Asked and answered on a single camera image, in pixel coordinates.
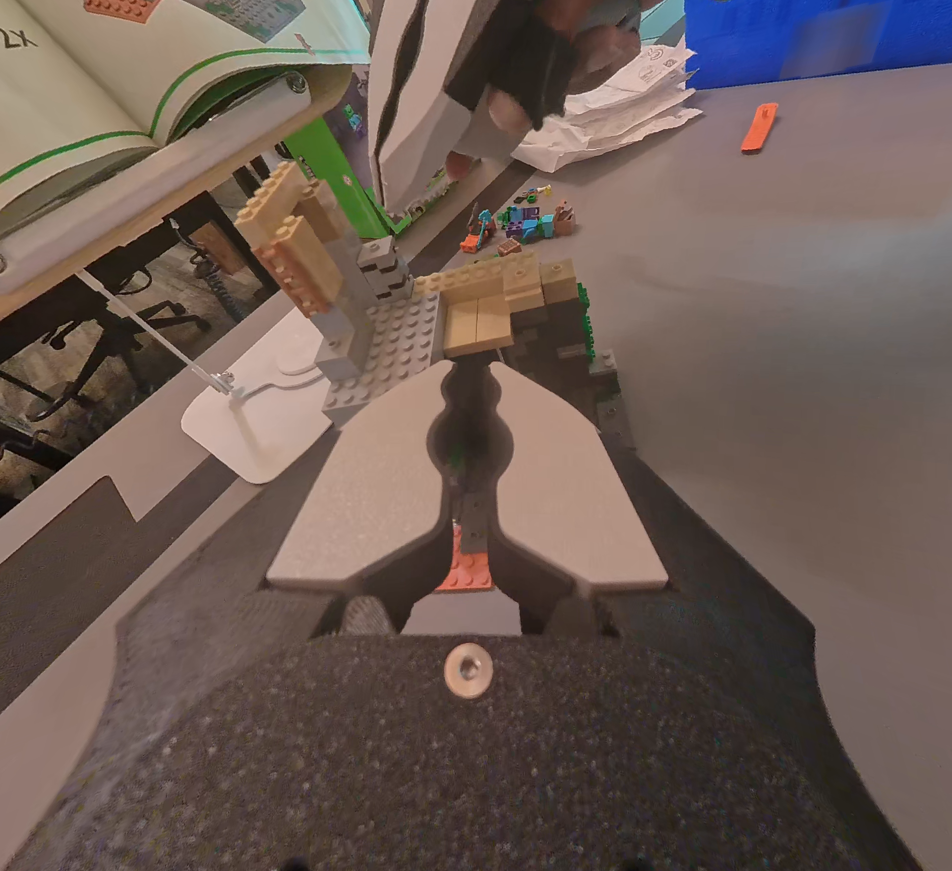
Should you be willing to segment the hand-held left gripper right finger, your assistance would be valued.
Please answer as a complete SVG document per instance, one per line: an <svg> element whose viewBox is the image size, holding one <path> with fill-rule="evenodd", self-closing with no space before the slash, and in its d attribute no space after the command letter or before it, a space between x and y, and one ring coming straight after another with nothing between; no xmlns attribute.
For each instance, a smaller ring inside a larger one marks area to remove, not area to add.
<svg viewBox="0 0 952 871"><path fill-rule="evenodd" d="M562 603L655 592L666 571L599 430L499 362L486 371L489 569L541 631Z"/></svg>

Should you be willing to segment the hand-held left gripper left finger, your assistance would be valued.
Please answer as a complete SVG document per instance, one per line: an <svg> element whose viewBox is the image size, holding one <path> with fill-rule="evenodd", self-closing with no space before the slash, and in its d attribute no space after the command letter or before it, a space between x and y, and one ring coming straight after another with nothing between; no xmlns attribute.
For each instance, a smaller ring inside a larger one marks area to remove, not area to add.
<svg viewBox="0 0 952 871"><path fill-rule="evenodd" d="M271 586L376 597L402 630L446 579L453 530L433 433L453 369L431 366L344 425L268 568Z"/></svg>

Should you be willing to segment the toy brick building model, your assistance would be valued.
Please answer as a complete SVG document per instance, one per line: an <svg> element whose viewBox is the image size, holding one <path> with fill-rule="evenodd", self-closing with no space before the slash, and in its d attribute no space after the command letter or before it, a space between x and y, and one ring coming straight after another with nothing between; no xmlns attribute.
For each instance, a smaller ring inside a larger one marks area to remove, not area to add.
<svg viewBox="0 0 952 871"><path fill-rule="evenodd" d="M236 227L323 340L323 413L346 423L442 361L448 413L433 433L455 533L488 551L492 463L486 371L503 363L574 406L599 430L617 421L617 370L593 346L572 261L522 252L414 278L393 244L362 243L326 182L279 163Z"/></svg>

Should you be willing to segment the grey desk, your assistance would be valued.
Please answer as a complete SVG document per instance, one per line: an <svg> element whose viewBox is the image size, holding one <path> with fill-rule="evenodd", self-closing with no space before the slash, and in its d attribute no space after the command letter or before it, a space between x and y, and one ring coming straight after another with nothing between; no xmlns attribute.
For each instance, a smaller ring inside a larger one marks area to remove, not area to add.
<svg viewBox="0 0 952 871"><path fill-rule="evenodd" d="M760 153L741 145L779 110ZM701 92L563 169L606 449L670 575L614 636L346 636L183 370L2 519L2 869L950 869L950 66Z"/></svg>

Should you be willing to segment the green toy set box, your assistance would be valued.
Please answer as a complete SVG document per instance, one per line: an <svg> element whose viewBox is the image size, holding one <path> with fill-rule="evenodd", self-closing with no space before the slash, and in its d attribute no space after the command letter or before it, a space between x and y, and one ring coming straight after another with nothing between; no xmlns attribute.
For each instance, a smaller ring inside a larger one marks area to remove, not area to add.
<svg viewBox="0 0 952 871"><path fill-rule="evenodd" d="M353 2L370 25L375 0ZM441 169L426 185L422 199L407 211L388 214L375 200L367 146L368 76L367 65L354 65L350 84L338 104L285 140L305 174L330 186L363 240L400 235L451 187Z"/></svg>

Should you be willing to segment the white paper bag pile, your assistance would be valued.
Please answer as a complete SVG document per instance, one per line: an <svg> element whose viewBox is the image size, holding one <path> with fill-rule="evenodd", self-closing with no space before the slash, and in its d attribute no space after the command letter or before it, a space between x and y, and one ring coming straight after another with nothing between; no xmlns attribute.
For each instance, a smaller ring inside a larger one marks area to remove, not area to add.
<svg viewBox="0 0 952 871"><path fill-rule="evenodd" d="M544 174L683 127L701 116L689 99L694 52L684 40L674 47L651 44L596 89L565 99L563 116L545 119L512 156Z"/></svg>

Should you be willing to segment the orange toy figure blue pickaxe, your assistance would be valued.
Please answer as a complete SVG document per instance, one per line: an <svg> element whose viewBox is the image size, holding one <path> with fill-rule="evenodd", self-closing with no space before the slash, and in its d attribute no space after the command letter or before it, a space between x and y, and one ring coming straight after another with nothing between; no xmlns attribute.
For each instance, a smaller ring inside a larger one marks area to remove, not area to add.
<svg viewBox="0 0 952 871"><path fill-rule="evenodd" d="M460 244L461 252L476 254L487 242L491 241L496 229L493 212L489 209L479 210L477 206L474 206L468 223L467 236Z"/></svg>

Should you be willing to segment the green purple toy figure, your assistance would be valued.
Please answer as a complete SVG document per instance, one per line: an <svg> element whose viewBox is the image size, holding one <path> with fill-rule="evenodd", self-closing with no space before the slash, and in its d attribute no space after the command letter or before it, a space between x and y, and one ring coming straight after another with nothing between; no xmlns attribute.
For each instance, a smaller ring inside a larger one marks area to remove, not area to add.
<svg viewBox="0 0 952 871"><path fill-rule="evenodd" d="M495 219L507 239L522 245L556 236L555 214L542 214L535 204L509 205L499 211Z"/></svg>

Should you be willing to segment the blue plastic bin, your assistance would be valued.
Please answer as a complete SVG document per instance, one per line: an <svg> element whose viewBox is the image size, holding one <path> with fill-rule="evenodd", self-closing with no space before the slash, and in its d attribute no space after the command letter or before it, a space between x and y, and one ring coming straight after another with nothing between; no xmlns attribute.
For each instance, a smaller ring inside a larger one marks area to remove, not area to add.
<svg viewBox="0 0 952 871"><path fill-rule="evenodd" d="M951 0L684 0L684 8L698 89L951 61Z"/></svg>

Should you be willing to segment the black office chair base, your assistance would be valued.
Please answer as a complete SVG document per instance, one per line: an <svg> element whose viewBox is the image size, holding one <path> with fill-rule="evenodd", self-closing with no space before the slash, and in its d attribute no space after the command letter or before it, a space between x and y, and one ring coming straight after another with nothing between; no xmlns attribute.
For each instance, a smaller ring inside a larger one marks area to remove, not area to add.
<svg viewBox="0 0 952 871"><path fill-rule="evenodd" d="M195 326L207 332L211 328L207 319L172 300L147 306L133 316L117 314L110 309L105 297L78 277L70 277L2 319L1 363L6 364L34 343L62 350L67 335L89 322L99 329L91 353L77 377L60 383L53 392L38 389L2 369L3 382L26 392L39 404L39 408L28 414L31 422L44 421L71 403L81 408L92 407L94 401L84 393L84 389L99 367L110 358L120 359L137 391L148 393L146 379L133 358L133 354L143 347L139 337L144 336L148 329Z"/></svg>

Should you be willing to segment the orange brick separator tool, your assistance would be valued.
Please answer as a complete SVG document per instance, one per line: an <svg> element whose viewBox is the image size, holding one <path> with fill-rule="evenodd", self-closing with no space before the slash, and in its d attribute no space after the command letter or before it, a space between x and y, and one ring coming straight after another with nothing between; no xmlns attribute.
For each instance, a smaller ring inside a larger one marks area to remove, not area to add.
<svg viewBox="0 0 952 871"><path fill-rule="evenodd" d="M741 145L741 152L744 155L753 155L761 152L775 124L778 110L779 105L776 102L765 103L758 106Z"/></svg>

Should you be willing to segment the open instruction booklet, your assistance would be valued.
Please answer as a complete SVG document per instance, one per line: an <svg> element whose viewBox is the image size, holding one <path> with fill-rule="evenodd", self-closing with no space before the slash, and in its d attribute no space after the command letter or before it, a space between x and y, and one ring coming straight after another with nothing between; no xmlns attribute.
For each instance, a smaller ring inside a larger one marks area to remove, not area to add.
<svg viewBox="0 0 952 871"><path fill-rule="evenodd" d="M354 0L2 0L2 227L289 72L365 65Z"/></svg>

